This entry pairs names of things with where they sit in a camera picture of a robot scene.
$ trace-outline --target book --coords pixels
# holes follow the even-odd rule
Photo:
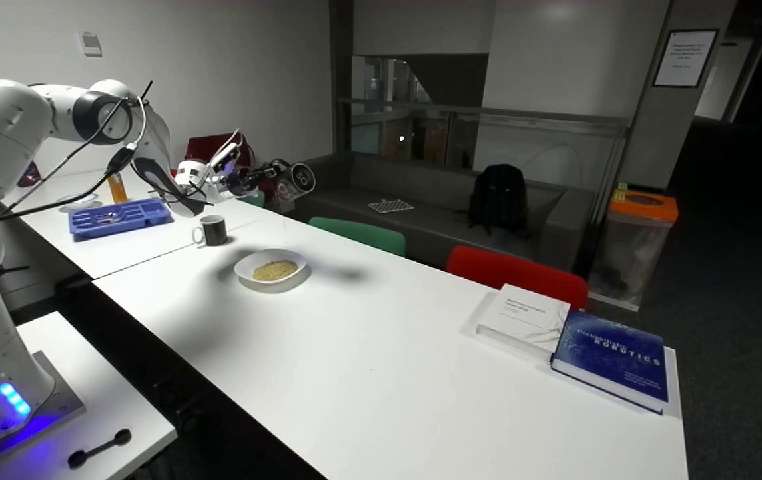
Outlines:
[[[568,301],[503,286],[477,317],[477,334],[548,356],[556,348],[568,310]]]
[[[654,413],[668,402],[662,338],[589,312],[568,316],[548,365]]]

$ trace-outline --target white wall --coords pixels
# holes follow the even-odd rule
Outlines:
[[[103,60],[84,60],[78,33]],[[190,136],[243,128],[261,157],[332,153],[328,4],[269,0],[0,0],[0,77],[91,86],[116,77],[150,93],[171,128],[172,160]],[[72,145],[46,141],[40,160]],[[91,149],[78,160],[103,164]]]
[[[724,112],[737,93],[734,86],[745,70],[745,60],[752,54],[752,38],[728,38],[720,42],[716,60],[702,82],[702,93],[694,114],[708,121],[724,121]]]
[[[488,54],[492,0],[355,0],[355,54]]]
[[[495,0],[485,106],[632,117],[668,0]]]

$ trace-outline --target chair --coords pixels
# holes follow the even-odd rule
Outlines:
[[[355,244],[364,244],[381,252],[388,252],[393,257],[404,257],[404,236],[393,230],[384,230],[376,225],[360,225],[360,222],[347,222],[347,220],[329,220],[329,216],[312,216],[312,228],[328,230],[340,237],[351,237]]]
[[[583,277],[516,257],[455,245],[445,261],[445,270],[491,289],[511,282],[551,298],[563,298],[573,310],[585,310],[589,305],[589,282]]]

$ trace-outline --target black backpack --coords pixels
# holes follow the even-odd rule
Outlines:
[[[503,228],[527,236],[524,178],[515,166],[488,166],[468,194],[468,225]]]

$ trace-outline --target white book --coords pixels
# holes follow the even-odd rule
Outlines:
[[[503,286],[477,317],[477,334],[523,349],[553,352],[571,305]]]

